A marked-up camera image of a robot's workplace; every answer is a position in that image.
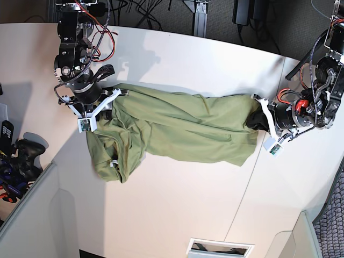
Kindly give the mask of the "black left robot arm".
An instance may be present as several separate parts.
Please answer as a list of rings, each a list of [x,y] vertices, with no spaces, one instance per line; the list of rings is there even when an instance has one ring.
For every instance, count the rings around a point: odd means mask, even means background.
[[[253,130],[268,132],[277,142],[302,133],[330,128],[343,97],[343,1],[335,1],[327,30],[285,77],[298,75],[302,91],[281,89],[277,101],[253,95],[260,107],[247,119]]]

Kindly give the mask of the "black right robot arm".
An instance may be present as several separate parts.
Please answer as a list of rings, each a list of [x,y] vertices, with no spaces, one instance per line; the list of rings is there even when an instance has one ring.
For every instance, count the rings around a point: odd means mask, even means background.
[[[114,42],[114,32],[108,28],[113,4],[111,1],[55,1],[60,13],[57,33],[60,38],[59,53],[54,60],[54,74],[59,83],[54,91],[65,86],[72,96],[56,94],[59,104],[75,108],[84,118],[87,113],[101,108],[96,120],[111,120],[114,87],[101,87],[100,81],[114,74],[114,68],[106,64],[114,50],[102,57],[100,45],[107,35]],[[93,63],[103,63],[93,72]]]

